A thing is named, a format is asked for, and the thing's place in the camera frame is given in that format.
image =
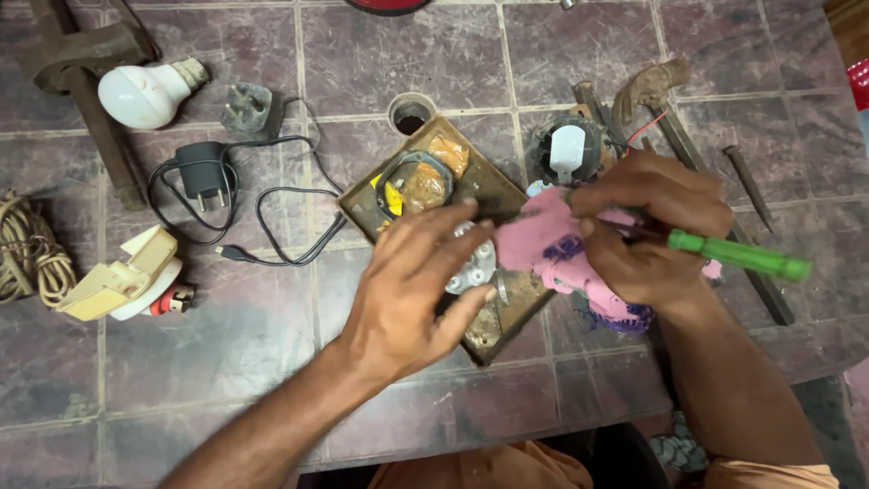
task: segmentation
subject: red object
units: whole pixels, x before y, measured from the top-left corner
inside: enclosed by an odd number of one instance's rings
[[[429,0],[347,0],[359,10],[383,17],[398,17],[415,12]]]
[[[851,91],[857,110],[869,109],[869,58],[848,68],[848,78],[851,79]]]
[[[157,298],[157,300],[151,303],[151,316],[160,316],[161,314],[169,312],[169,306],[172,303],[172,295],[175,294],[175,289],[177,288],[178,283],[172,282],[172,285],[170,285],[169,288]]]

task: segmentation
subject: pink cloth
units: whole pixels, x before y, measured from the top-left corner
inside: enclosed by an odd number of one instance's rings
[[[581,291],[595,319],[619,332],[643,332],[654,313],[648,306],[626,303],[613,293],[586,259],[573,217],[559,187],[546,189],[522,206],[520,218],[495,230],[498,261],[508,270],[532,271],[543,284],[562,293]],[[619,209],[598,218],[634,224],[633,216]],[[709,278],[720,276],[721,264],[704,267]]]

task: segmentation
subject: red wire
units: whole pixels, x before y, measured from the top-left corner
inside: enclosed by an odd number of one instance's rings
[[[629,137],[627,139],[627,148],[625,149],[625,156],[627,156],[627,153],[631,150],[631,141],[633,141],[635,137],[639,136],[641,132],[652,127],[654,125],[654,123],[660,121],[660,119],[662,117],[664,117],[666,114],[667,114],[667,111],[661,112],[661,114],[659,116],[657,116],[652,122],[640,127],[640,129],[638,131],[636,131],[631,137]]]

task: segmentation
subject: black cable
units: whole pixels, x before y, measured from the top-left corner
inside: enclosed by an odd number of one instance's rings
[[[328,191],[328,190],[322,190],[322,189],[303,189],[303,188],[298,188],[298,187],[272,187],[270,189],[266,189],[266,190],[260,192],[260,194],[258,196],[256,196],[256,201],[254,203],[254,212],[256,214],[256,220],[259,222],[260,227],[262,227],[262,231],[265,232],[266,238],[269,239],[269,243],[271,243],[272,248],[275,250],[275,254],[281,260],[279,262],[270,262],[270,261],[259,259],[257,257],[250,255],[245,250],[243,250],[242,248],[240,248],[239,246],[236,246],[234,244],[228,244],[225,246],[218,246],[216,248],[216,250],[224,258],[228,258],[228,259],[235,260],[235,261],[244,261],[244,262],[258,264],[258,265],[266,265],[266,266],[304,266],[304,265],[307,265],[307,264],[311,263],[312,261],[314,261],[315,258],[317,258],[317,255],[320,254],[320,251],[322,251],[322,249],[326,246],[326,244],[329,242],[329,240],[332,239],[335,236],[335,234],[337,234],[338,231],[341,230],[342,227],[344,227],[344,225],[347,223],[347,219],[340,212],[336,213],[335,214],[335,221],[333,221],[332,225],[330,225],[329,228],[317,239],[317,241],[314,243],[314,245],[311,246],[311,248],[309,250],[305,251],[299,258],[292,259],[292,258],[288,258],[281,250],[281,246],[278,244],[277,240],[275,239],[275,236],[272,234],[271,230],[266,225],[265,220],[263,220],[262,212],[260,210],[262,200],[266,196],[268,196],[268,194],[275,192],[275,191],[292,191],[292,192],[300,192],[300,193],[320,193],[320,194],[330,195],[334,198],[339,197],[340,192],[342,192],[341,187],[339,187],[326,174],[326,171],[323,169],[322,162],[320,161],[320,156],[317,155],[316,149],[314,147],[314,143],[312,143],[311,140],[308,139],[307,137],[304,137],[304,136],[284,136],[284,137],[276,137],[275,139],[269,139],[267,141],[243,141],[240,143],[227,144],[223,148],[223,151],[221,151],[220,158],[218,161],[199,160],[199,161],[179,164],[174,159],[170,159],[169,161],[157,166],[148,177],[148,187],[147,187],[147,192],[146,192],[146,197],[148,199],[148,205],[150,206],[150,208],[154,212],[154,214],[157,216],[157,219],[159,219],[160,222],[163,223],[163,225],[165,225],[170,231],[172,231],[172,234],[174,236],[176,236],[177,238],[180,238],[182,241],[185,241],[187,243],[191,243],[193,245],[200,245],[200,246],[213,245],[213,244],[217,243],[218,241],[220,241],[224,236],[226,236],[226,232],[232,226],[233,219],[235,218],[235,198],[238,194],[238,187],[241,184],[241,182],[238,178],[238,173],[235,172],[235,168],[232,166],[232,164],[227,159],[227,155],[229,154],[229,150],[231,150],[233,148],[238,148],[238,147],[270,146],[272,144],[287,143],[289,141],[303,141],[305,144],[308,145],[308,147],[310,148],[310,155],[314,159],[314,162],[317,165],[317,169],[323,175],[323,178],[326,179],[326,182],[329,185],[331,185],[332,188],[335,189],[335,191]],[[219,226],[209,224],[209,223],[205,222],[202,218],[200,218],[199,215],[196,213],[196,211],[193,209],[193,207],[187,202],[187,199],[185,199],[181,195],[181,192],[179,192],[178,189],[176,189],[173,184],[169,183],[169,181],[166,180],[166,177],[165,177],[166,173],[169,171],[178,170],[178,169],[181,169],[185,166],[189,166],[192,164],[200,164],[200,163],[207,163],[207,162],[213,162],[213,163],[220,164],[223,182],[226,185],[226,188],[229,190],[229,193],[227,195],[228,211],[227,211],[226,221],[223,223],[223,225],[219,225]],[[169,220],[157,209],[156,202],[154,199],[154,183],[156,182],[156,180],[158,178],[160,178],[160,181],[162,181],[163,184],[166,185],[166,187],[169,189],[169,191],[171,191],[175,195],[175,197],[178,199],[178,201],[181,202],[181,204],[187,209],[187,212],[190,214],[190,216],[192,216],[193,219],[197,223],[201,224],[206,229],[218,232],[216,238],[211,239],[210,241],[200,241],[198,239],[191,238],[187,233],[185,233],[184,231],[181,231],[177,226],[175,226],[169,222]]]

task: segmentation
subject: hand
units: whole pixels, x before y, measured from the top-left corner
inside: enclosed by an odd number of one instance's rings
[[[705,290],[700,269],[706,259],[647,240],[626,245],[621,235],[596,218],[611,206],[642,207],[664,224],[701,236],[725,238],[733,213],[724,186],[707,173],[677,160],[631,150],[600,182],[571,196],[588,263],[623,300],[661,309],[693,291]]]
[[[435,317],[449,279],[492,237],[489,220],[455,237],[456,226],[476,212],[477,203],[469,198],[402,216],[381,233],[344,330],[335,339],[349,359],[378,380],[394,382],[446,357],[494,297],[492,285],[479,285]]]

